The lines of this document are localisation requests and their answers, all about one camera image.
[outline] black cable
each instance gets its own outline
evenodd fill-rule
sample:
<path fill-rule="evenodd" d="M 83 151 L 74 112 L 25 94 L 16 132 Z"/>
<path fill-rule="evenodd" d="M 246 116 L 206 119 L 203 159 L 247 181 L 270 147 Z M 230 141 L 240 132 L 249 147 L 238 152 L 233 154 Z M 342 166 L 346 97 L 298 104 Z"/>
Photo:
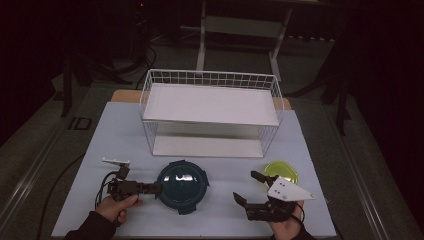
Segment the black cable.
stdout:
<path fill-rule="evenodd" d="M 103 178 L 102 185 L 100 185 L 100 190 L 99 190 L 99 192 L 97 192 L 97 195 L 96 195 L 95 208 L 97 208 L 97 206 L 99 206 L 100 202 L 102 201 L 103 188 L 104 188 L 104 187 L 108 184 L 108 183 L 106 183 L 106 180 L 107 180 L 107 179 L 108 179 L 111 175 L 116 175 L 116 174 L 118 174 L 118 172 L 113 171 L 113 172 L 108 173 L 108 174 L 107 174 L 107 175 Z"/>
<path fill-rule="evenodd" d="M 65 174 L 66 171 L 68 171 L 68 169 L 74 165 L 76 162 L 78 162 L 79 160 L 81 160 L 84 157 L 85 153 L 82 154 L 81 156 L 77 157 L 75 160 L 73 160 L 68 166 L 66 166 L 66 168 L 60 173 L 59 177 L 56 179 L 56 181 L 53 183 L 53 186 L 50 189 L 49 194 L 47 195 L 47 199 L 44 202 L 44 206 L 43 206 L 43 210 L 41 213 L 41 218 L 40 218 L 40 224 L 38 225 L 38 231 L 37 231 L 37 237 L 36 240 L 40 239 L 41 237 L 41 230 L 43 228 L 43 221 L 44 221 L 44 216 L 46 215 L 46 210 L 47 210 L 47 206 L 50 200 L 50 197 L 53 193 L 53 190 L 55 189 L 57 183 L 59 182 L 59 180 L 62 178 L 62 176 Z"/>
<path fill-rule="evenodd" d="M 303 210 L 303 207 L 300 206 L 300 204 L 297 203 L 297 202 L 294 202 L 294 203 L 300 208 L 300 210 L 302 210 L 302 222 L 304 222 L 305 221 L 305 211 Z"/>
<path fill-rule="evenodd" d="M 151 46 L 148 46 L 148 48 L 153 52 L 153 60 L 152 60 L 151 63 L 147 59 L 145 60 L 146 65 L 147 65 L 147 70 L 143 73 L 143 75 L 141 75 L 140 79 L 138 80 L 137 84 L 135 85 L 135 90 L 138 90 L 140 83 L 143 81 L 144 77 L 149 72 L 149 70 L 154 68 L 153 64 L 155 64 L 157 54 L 156 54 L 156 51 Z"/>

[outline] yellow-green plastic lid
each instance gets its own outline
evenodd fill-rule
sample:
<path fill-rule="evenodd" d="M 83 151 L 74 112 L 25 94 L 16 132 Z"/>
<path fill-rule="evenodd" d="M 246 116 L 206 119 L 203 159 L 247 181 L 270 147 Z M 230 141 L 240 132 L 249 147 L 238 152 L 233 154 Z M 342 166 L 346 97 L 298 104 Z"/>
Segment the yellow-green plastic lid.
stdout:
<path fill-rule="evenodd" d="M 296 170 L 290 164 L 284 161 L 275 161 L 269 163 L 264 170 L 264 175 L 274 177 L 276 175 L 285 178 L 294 184 L 297 184 L 298 175 Z"/>

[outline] wire rack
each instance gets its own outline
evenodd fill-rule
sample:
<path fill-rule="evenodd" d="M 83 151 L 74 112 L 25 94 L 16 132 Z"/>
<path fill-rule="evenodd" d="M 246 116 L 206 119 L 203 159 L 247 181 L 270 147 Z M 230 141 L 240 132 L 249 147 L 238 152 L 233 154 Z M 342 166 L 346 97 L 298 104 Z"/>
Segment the wire rack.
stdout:
<path fill-rule="evenodd" d="M 278 80 L 274 75 L 218 71 L 151 69 L 146 75 L 140 98 L 140 117 L 142 119 L 152 153 L 158 129 L 158 122 L 143 121 L 143 116 L 149 102 L 149 93 L 153 83 L 191 84 L 211 87 L 268 90 L 273 98 L 274 109 L 279 125 L 281 125 L 283 120 L 283 95 L 281 94 Z M 263 156 L 265 156 L 265 153 L 271 145 L 277 130 L 278 127 L 260 127 L 258 138 L 260 140 Z"/>

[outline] floor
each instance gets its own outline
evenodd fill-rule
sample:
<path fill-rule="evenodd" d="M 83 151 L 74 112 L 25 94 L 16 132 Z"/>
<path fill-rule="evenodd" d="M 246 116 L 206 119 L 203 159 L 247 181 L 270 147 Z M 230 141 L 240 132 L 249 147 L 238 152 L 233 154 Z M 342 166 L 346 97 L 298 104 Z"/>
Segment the floor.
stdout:
<path fill-rule="evenodd" d="M 155 68 L 194 70 L 198 45 L 196 32 L 179 46 L 166 37 L 151 41 L 148 59 Z M 229 51 L 208 42 L 205 70 L 271 73 L 266 51 L 234 46 Z M 311 83 L 332 42 L 304 42 L 289 38 L 278 56 L 282 91 L 289 93 Z M 98 77 L 90 87 L 73 82 L 73 106 L 60 117 L 62 102 L 46 102 L 1 148 L 2 198 L 0 238 L 52 239 L 61 207 L 78 171 L 107 101 L 116 89 L 134 89 L 143 68 L 122 77 L 132 85 L 119 85 Z M 52 81 L 60 89 L 62 76 Z M 345 136 L 335 125 L 336 103 L 319 100 L 323 89 L 289 98 L 299 118 L 328 208 L 336 239 L 424 239 L 407 208 L 384 158 L 355 104 L 348 98 Z M 91 119 L 86 130 L 73 119 Z"/>

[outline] metal stand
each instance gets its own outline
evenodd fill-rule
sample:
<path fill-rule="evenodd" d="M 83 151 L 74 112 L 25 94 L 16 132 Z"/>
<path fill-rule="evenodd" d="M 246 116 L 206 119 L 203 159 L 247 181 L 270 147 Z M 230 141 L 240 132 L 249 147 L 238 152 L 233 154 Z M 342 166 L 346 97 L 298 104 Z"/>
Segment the metal stand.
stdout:
<path fill-rule="evenodd" d="M 203 71 L 205 64 L 205 38 L 206 32 L 220 32 L 229 34 L 259 36 L 276 38 L 277 43 L 273 51 L 269 52 L 269 61 L 272 74 L 278 81 L 281 81 L 280 71 L 278 69 L 277 56 L 287 30 L 292 9 L 286 10 L 283 21 L 259 21 L 249 19 L 236 19 L 227 17 L 208 16 L 206 14 L 206 0 L 202 2 L 202 19 L 200 22 L 200 47 L 197 56 L 197 71 Z"/>

